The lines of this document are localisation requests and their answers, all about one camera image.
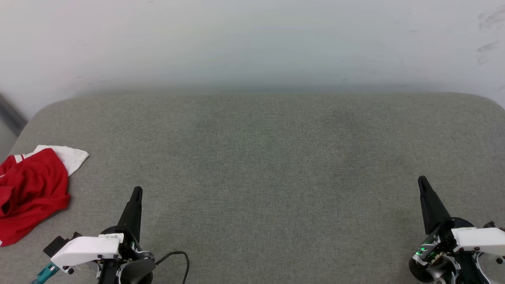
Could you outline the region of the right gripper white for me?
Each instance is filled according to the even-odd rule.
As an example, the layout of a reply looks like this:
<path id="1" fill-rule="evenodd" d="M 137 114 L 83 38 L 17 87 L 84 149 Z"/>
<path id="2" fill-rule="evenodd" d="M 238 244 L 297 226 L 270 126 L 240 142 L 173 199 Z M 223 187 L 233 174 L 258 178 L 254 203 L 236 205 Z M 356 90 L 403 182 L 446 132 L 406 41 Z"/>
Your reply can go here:
<path id="1" fill-rule="evenodd" d="M 427 237 L 409 260 L 411 275 L 423 283 L 494 283 L 480 258 L 488 255 L 504 263 L 503 228 L 493 222 L 487 228 L 458 228 L 461 219 L 451 218 L 426 176 L 419 176 L 418 186 Z"/>

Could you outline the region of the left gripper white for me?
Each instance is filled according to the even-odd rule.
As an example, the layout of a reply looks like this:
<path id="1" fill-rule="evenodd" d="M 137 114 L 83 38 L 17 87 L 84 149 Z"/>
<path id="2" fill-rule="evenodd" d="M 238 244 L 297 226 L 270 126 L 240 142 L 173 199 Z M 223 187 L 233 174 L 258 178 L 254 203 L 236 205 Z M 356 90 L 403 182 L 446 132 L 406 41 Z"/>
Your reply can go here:
<path id="1" fill-rule="evenodd" d="M 95 262 L 97 273 L 105 273 L 112 262 L 116 273 L 152 273 L 155 269 L 153 253 L 140 247 L 142 214 L 141 187 L 134 187 L 119 219 L 118 226 L 107 228 L 97 237 L 78 236 L 67 241 L 51 261 L 67 272 L 71 267 Z"/>

